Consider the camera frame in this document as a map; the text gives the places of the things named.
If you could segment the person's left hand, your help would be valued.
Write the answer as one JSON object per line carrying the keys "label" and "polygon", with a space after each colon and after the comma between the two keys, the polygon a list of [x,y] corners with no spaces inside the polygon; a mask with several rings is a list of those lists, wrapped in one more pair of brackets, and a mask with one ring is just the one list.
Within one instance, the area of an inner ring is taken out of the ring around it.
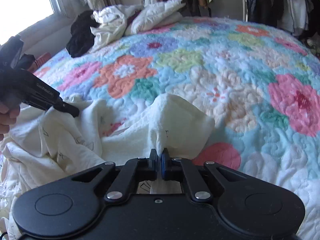
{"label": "person's left hand", "polygon": [[17,121],[17,117],[20,114],[20,105],[10,109],[3,103],[0,106],[0,141],[4,139],[4,136],[9,133],[10,126],[14,125]]}

